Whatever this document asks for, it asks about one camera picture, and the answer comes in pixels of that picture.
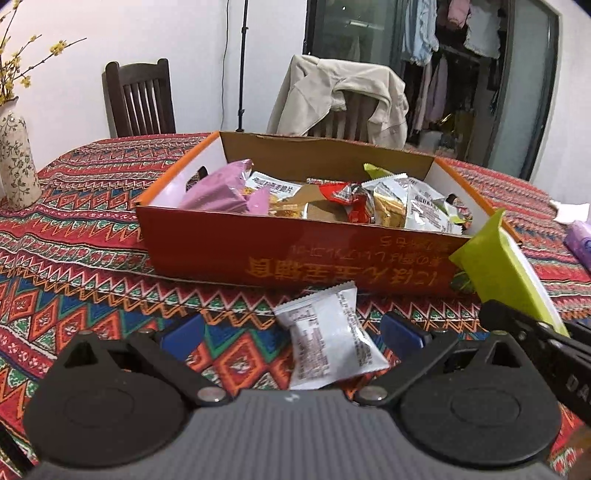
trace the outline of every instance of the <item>beige jacket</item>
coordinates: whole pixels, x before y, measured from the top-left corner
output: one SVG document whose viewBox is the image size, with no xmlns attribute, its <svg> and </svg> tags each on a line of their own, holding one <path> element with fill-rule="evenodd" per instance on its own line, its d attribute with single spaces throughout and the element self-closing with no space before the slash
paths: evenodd
<svg viewBox="0 0 591 480">
<path fill-rule="evenodd" d="M 295 55 L 279 91 L 267 133 L 306 135 L 329 111 L 345 111 L 344 91 L 378 101 L 368 127 L 369 142 L 403 148 L 408 102 L 404 82 L 388 67 Z"/>
</svg>

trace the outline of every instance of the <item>metal rivet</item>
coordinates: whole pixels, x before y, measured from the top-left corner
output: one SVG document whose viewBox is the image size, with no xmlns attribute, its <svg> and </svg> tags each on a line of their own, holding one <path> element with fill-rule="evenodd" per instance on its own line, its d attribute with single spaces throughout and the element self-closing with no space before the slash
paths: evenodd
<svg viewBox="0 0 591 480">
<path fill-rule="evenodd" d="M 197 392 L 197 398 L 202 401 L 215 403 L 226 397 L 226 391 L 220 387 L 204 387 Z"/>
<path fill-rule="evenodd" d="M 556 347 L 556 348 L 562 348 L 564 346 L 562 343 L 560 343 L 557 340 L 554 340 L 553 338 L 551 338 L 550 340 L 548 340 L 548 343 L 550 345 L 552 345 L 553 347 Z"/>
<path fill-rule="evenodd" d="M 380 401 L 388 396 L 388 391 L 384 387 L 368 385 L 359 390 L 359 396 L 366 401 Z"/>
</svg>

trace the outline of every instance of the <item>vase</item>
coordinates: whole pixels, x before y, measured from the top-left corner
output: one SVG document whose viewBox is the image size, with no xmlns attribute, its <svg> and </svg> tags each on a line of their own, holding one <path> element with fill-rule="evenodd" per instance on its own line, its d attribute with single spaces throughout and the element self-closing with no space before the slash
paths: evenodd
<svg viewBox="0 0 591 480">
<path fill-rule="evenodd" d="M 17 100 L 0 106 L 0 181 L 11 210 L 27 208 L 41 196 L 27 125 L 14 112 Z"/>
</svg>

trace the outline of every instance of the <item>chair back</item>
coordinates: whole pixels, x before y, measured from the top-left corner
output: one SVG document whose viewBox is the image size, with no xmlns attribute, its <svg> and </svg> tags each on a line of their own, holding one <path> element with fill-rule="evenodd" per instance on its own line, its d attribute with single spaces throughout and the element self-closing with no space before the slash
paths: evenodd
<svg viewBox="0 0 591 480">
<path fill-rule="evenodd" d="M 107 89 L 118 137 L 173 134 L 173 99 L 168 60 L 105 67 Z"/>
<path fill-rule="evenodd" d="M 339 138 L 341 140 L 368 141 L 368 120 L 378 106 L 375 98 L 355 92 L 344 92 L 344 112 L 330 111 L 308 131 L 309 137 Z"/>
</svg>

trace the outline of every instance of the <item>door frame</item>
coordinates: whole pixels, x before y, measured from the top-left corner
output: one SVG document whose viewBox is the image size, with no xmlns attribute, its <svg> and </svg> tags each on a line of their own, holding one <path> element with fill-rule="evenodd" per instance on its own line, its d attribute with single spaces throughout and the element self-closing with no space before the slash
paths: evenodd
<svg viewBox="0 0 591 480">
<path fill-rule="evenodd" d="M 550 115 L 550 106 L 552 103 L 552 96 L 554 93 L 554 84 L 556 80 L 556 69 L 558 66 L 558 38 L 560 36 L 560 17 L 541 0 L 531 0 L 544 10 L 551 21 L 548 23 L 548 44 L 546 49 L 544 79 L 542 84 L 542 101 L 538 106 L 538 112 L 534 124 L 534 133 L 530 140 L 525 161 L 521 167 L 519 177 L 523 180 L 529 180 L 534 170 L 535 161 L 540 151 L 540 146 L 544 138 L 544 132 L 548 123 Z M 507 87 L 509 84 L 509 72 L 511 71 L 511 60 L 514 44 L 515 32 L 515 0 L 509 0 L 509 11 L 507 12 L 507 42 L 505 47 L 505 64 L 501 75 L 501 87 L 499 89 L 498 107 L 495 112 L 495 122 L 492 127 L 491 137 L 489 139 L 488 147 L 486 148 L 483 167 L 488 167 L 491 160 L 493 148 L 499 125 L 501 123 L 501 115 L 505 106 Z"/>
</svg>

